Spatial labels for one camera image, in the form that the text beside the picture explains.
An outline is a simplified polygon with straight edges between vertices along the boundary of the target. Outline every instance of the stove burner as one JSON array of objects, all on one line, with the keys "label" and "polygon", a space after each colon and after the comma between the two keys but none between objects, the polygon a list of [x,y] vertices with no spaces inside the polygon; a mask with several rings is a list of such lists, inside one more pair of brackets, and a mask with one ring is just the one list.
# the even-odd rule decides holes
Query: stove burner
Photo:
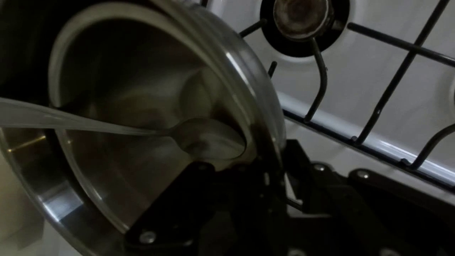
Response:
[{"label": "stove burner", "polygon": [[349,0],[263,0],[261,31],[268,45],[290,58],[309,58],[308,39],[317,38],[319,52],[341,36]]},{"label": "stove burner", "polygon": [[275,0],[273,21],[288,41],[308,41],[332,25],[329,0]]}]

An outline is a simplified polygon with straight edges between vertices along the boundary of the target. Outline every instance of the white stovetop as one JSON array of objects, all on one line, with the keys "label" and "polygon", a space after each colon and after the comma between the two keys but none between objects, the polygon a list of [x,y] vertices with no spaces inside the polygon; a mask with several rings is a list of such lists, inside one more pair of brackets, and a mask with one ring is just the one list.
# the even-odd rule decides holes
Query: white stovetop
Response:
[{"label": "white stovetop", "polygon": [[[260,0],[211,0],[210,11],[241,32],[258,21]],[[351,23],[413,42],[436,2],[351,0]],[[455,4],[450,2],[425,48],[455,56]],[[277,62],[274,87],[284,109],[305,116],[318,90],[312,58],[288,59],[273,50],[261,31],[244,39],[267,70]],[[345,31],[322,53],[328,90],[314,123],[356,137],[405,58],[405,52]],[[450,68],[416,58],[365,141],[381,153],[413,161],[426,141],[455,123]],[[435,150],[420,170],[455,184],[455,136]]]}]

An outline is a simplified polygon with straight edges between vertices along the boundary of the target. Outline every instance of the cooking pot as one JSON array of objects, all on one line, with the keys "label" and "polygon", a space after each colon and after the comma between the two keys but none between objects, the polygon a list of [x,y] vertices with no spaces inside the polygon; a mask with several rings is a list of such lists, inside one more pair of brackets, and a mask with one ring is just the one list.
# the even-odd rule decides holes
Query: cooking pot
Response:
[{"label": "cooking pot", "polygon": [[[251,50],[189,2],[100,4],[76,13],[55,39],[49,105],[102,122],[170,129],[216,119],[241,134],[245,153],[280,166],[284,122]],[[2,130],[1,150],[38,210],[82,254],[127,255],[122,234],[187,167],[172,139]]]}]

